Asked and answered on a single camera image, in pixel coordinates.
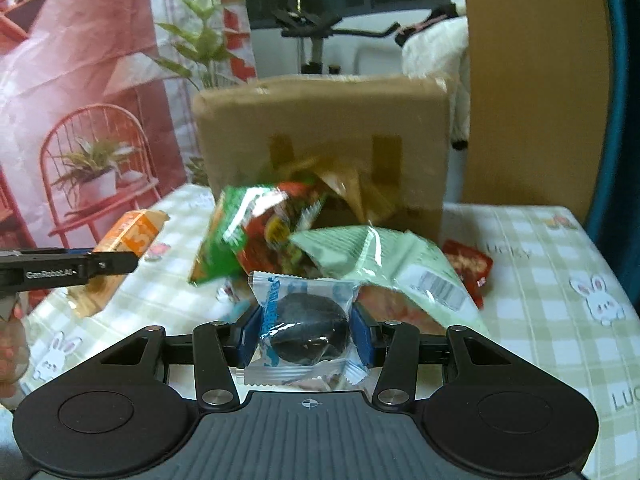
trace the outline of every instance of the triangular cutout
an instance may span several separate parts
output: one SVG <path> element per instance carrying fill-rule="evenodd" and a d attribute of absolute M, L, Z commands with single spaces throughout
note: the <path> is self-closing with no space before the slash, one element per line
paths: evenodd
<path fill-rule="evenodd" d="M 101 363 L 103 365 L 135 366 L 139 364 L 142 359 L 147 341 L 146 338 L 136 338 L 131 343 L 105 357 Z"/>
<path fill-rule="evenodd" d="M 475 365 L 508 365 L 511 364 L 500 354 L 494 352 L 490 348 L 484 346 L 478 340 L 465 337 L 466 351 L 471 358 L 471 362 Z"/>

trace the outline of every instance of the green and white tablecloth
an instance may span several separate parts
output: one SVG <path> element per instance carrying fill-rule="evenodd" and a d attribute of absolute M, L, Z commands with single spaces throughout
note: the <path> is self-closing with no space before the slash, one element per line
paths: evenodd
<path fill-rule="evenodd" d="M 156 262 L 140 261 L 100 314 L 77 320 L 63 291 L 50 295 L 28 321 L 33 342 L 25 390 L 44 384 L 36 370 L 59 332 L 80 340 L 61 371 L 150 324 L 189 333 L 206 321 L 234 320 L 216 295 L 222 281 L 187 283 L 213 208 L 210 192 L 186 185 L 156 206 L 169 213 L 156 242 L 171 246 Z M 640 320 L 571 213 L 553 207 L 447 205 L 442 238 L 476 246 L 494 259 L 484 288 L 484 319 L 492 339 L 585 395 L 600 418 L 596 447 L 584 470 L 590 479 L 640 478 Z M 420 371 L 418 392 L 438 384 L 433 367 Z M 44 379 L 50 379 L 50 373 Z M 172 375 L 193 395 L 193 373 Z"/>

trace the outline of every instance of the gray gripper base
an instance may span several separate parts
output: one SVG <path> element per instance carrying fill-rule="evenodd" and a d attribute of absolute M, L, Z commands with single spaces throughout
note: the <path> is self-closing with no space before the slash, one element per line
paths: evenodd
<path fill-rule="evenodd" d="M 33 480 L 54 480 L 39 472 Z M 476 480 L 440 457 L 406 415 L 360 393 L 255 392 L 207 415 L 175 455 L 131 480 Z"/>

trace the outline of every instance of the bunny illustration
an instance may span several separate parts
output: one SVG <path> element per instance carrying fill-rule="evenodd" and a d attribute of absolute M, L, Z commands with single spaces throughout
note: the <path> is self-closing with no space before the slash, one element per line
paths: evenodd
<path fill-rule="evenodd" d="M 82 339 L 75 337 L 65 341 L 65 335 L 58 332 L 51 340 L 49 350 L 40 360 L 33 373 L 34 380 L 50 381 L 58 377 L 65 367 L 66 356 L 76 350 Z"/>
<path fill-rule="evenodd" d="M 591 278 L 591 285 L 581 280 L 570 280 L 571 287 L 582 297 L 586 298 L 587 306 L 593 319 L 603 326 L 611 325 L 614 319 L 624 319 L 625 311 L 610 294 L 607 293 L 607 285 L 601 276 L 595 274 Z"/>

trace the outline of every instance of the human hand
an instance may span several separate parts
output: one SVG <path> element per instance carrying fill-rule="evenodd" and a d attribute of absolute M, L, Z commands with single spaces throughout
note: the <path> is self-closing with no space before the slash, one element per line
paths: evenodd
<path fill-rule="evenodd" d="M 15 383 L 29 366 L 29 347 L 20 306 L 14 308 L 8 322 L 0 320 L 0 399 L 9 399 L 16 393 Z"/>

